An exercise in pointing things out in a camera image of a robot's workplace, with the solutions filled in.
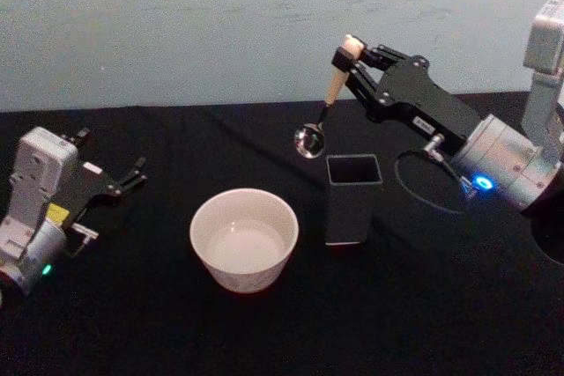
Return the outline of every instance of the black tablecloth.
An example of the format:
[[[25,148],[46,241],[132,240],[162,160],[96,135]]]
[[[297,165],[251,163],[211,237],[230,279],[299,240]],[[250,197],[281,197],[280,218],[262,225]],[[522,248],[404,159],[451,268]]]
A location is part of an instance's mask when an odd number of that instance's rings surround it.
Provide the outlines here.
[[[525,94],[464,100],[517,127]],[[367,243],[324,245],[324,160],[299,157],[291,143],[319,106],[0,114],[2,212],[17,141],[37,125],[55,133],[87,126],[93,140],[82,159],[118,177],[145,155],[150,178],[119,207],[91,210],[84,223],[98,242],[56,263],[2,318],[2,371],[562,374],[564,269],[538,249],[531,223],[495,195],[462,216],[410,197],[393,163],[424,140],[397,122],[369,122],[354,100],[340,101],[327,122],[328,152],[376,154],[383,184]],[[443,179],[412,170],[430,194],[448,192]],[[301,227],[280,278],[250,296],[220,288],[188,242],[199,205],[239,187],[280,195]]]

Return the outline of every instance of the black cable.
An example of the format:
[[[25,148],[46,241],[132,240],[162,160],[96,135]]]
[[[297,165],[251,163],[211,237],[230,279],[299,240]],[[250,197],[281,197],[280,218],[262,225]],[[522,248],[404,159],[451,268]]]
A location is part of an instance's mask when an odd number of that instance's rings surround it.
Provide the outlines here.
[[[463,215],[466,212],[466,210],[452,210],[452,209],[449,209],[448,207],[440,206],[439,204],[436,204],[436,203],[431,202],[430,200],[427,200],[425,197],[422,197],[421,195],[415,193],[414,191],[412,191],[411,189],[409,189],[407,187],[405,182],[402,180],[401,175],[399,174],[399,163],[400,163],[401,159],[406,158],[408,156],[415,156],[415,157],[418,157],[418,158],[423,158],[424,160],[427,160],[428,162],[438,166],[445,174],[448,175],[448,177],[454,179],[457,182],[460,182],[460,177],[456,174],[456,171],[448,163],[446,163],[446,162],[441,162],[441,163],[435,162],[434,160],[430,159],[426,154],[424,154],[421,151],[409,150],[409,151],[404,151],[399,156],[397,156],[396,161],[394,162],[394,174],[396,175],[396,179],[397,179],[397,182],[399,183],[399,185],[405,191],[407,191],[408,194],[413,196],[415,199],[417,199],[420,202],[426,204],[427,206],[432,207],[433,209],[436,209],[438,211],[442,211],[443,213],[449,213],[451,215]],[[461,188],[463,190],[464,197],[465,197],[465,191],[464,191],[464,186],[462,185],[462,182],[460,182],[460,185],[461,185]]]

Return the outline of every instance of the label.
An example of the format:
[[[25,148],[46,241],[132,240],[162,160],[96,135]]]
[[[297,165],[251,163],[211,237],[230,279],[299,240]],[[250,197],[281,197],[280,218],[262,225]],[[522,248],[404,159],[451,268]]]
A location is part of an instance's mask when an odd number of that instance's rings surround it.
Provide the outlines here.
[[[433,135],[434,133],[434,126],[431,125],[429,122],[423,121],[418,116],[413,118],[413,123],[418,126],[419,128],[423,129],[428,135]]]
[[[51,203],[47,209],[47,217],[57,225],[62,224],[69,215],[70,212],[68,210],[54,203]]]
[[[90,172],[96,173],[97,175],[100,175],[100,174],[102,173],[101,168],[97,167],[96,165],[93,165],[93,164],[90,163],[90,162],[85,162],[85,163],[82,165],[82,167],[88,169]]]

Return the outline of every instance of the yellow sticker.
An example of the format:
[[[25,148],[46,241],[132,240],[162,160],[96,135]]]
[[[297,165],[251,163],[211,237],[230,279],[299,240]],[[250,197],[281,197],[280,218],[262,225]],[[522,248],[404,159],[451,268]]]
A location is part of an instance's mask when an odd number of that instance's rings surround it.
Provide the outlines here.
[[[70,212],[68,210],[54,203],[51,203],[47,209],[47,217],[58,225],[62,224],[69,214]]]

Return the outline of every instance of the blue led light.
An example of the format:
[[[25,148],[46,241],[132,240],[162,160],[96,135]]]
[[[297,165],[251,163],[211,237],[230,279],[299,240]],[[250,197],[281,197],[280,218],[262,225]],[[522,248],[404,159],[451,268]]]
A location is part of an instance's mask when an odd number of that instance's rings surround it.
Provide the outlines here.
[[[479,189],[483,189],[484,191],[487,191],[488,189],[492,189],[494,187],[494,184],[485,176],[474,177],[474,185]]]

